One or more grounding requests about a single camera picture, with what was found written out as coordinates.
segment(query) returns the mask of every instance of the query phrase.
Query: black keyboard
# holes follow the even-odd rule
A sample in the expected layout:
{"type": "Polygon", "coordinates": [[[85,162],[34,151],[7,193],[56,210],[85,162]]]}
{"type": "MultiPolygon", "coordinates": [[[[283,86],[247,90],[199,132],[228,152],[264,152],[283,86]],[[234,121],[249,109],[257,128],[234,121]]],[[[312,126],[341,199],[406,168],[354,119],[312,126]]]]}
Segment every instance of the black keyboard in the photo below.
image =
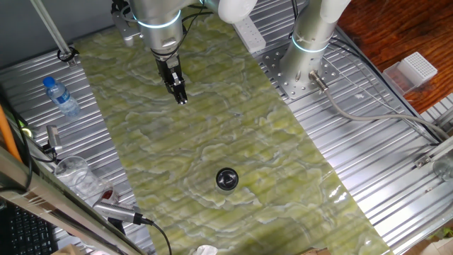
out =
{"type": "Polygon", "coordinates": [[[12,204],[0,209],[0,254],[50,255],[57,250],[52,225],[12,204]]]}

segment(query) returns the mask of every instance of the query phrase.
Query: green patterned surface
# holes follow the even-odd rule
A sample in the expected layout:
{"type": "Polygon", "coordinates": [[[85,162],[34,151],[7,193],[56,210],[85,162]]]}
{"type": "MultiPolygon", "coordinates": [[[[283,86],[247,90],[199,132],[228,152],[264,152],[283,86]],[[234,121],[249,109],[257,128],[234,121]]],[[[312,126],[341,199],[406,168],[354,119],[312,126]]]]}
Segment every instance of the green patterned surface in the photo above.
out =
{"type": "Polygon", "coordinates": [[[185,106],[142,42],[127,48],[111,29],[76,46],[138,205],[174,254],[388,251],[230,25],[194,22],[180,50],[185,106]],[[240,176],[231,195],[215,188],[224,167],[240,176]]]}

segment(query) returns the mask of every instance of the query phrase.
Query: wooden floor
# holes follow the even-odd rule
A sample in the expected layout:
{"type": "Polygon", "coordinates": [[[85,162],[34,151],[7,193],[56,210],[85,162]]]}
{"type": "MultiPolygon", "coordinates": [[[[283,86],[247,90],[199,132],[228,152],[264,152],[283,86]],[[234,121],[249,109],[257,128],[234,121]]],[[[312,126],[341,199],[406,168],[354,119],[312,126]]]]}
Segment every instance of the wooden floor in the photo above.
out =
{"type": "Polygon", "coordinates": [[[339,25],[381,71],[416,51],[438,69],[405,96],[419,113],[453,92],[453,0],[352,0],[339,25]]]}

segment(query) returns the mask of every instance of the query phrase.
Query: black bottle cap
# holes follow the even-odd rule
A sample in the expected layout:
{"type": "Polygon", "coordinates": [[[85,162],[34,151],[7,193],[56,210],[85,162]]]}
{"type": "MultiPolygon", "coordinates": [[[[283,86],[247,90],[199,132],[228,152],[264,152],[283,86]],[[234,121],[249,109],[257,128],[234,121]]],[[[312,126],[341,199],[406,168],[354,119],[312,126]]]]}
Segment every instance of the black bottle cap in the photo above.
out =
{"type": "Polygon", "coordinates": [[[217,186],[224,191],[233,190],[239,182],[239,175],[231,168],[220,169],[215,179],[217,186]]]}

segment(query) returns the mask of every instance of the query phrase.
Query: white object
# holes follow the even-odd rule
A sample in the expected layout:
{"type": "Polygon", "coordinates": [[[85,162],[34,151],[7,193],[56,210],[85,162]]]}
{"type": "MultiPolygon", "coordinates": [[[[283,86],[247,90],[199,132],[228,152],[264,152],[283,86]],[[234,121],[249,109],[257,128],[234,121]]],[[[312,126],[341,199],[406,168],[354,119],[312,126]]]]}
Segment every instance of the white object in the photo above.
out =
{"type": "Polygon", "coordinates": [[[266,47],[266,41],[250,17],[233,24],[233,27],[250,53],[257,52],[266,47]]]}
{"type": "Polygon", "coordinates": [[[321,18],[327,23],[336,22],[351,0],[323,0],[321,3],[321,18]]]}
{"type": "Polygon", "coordinates": [[[218,249],[210,245],[202,245],[192,255],[215,255],[218,249]]]}
{"type": "Polygon", "coordinates": [[[437,69],[418,52],[403,59],[397,68],[413,83],[414,87],[431,80],[437,73],[437,69]]]}
{"type": "Polygon", "coordinates": [[[230,24],[245,19],[256,5],[257,0],[220,0],[219,17],[230,24]]]}

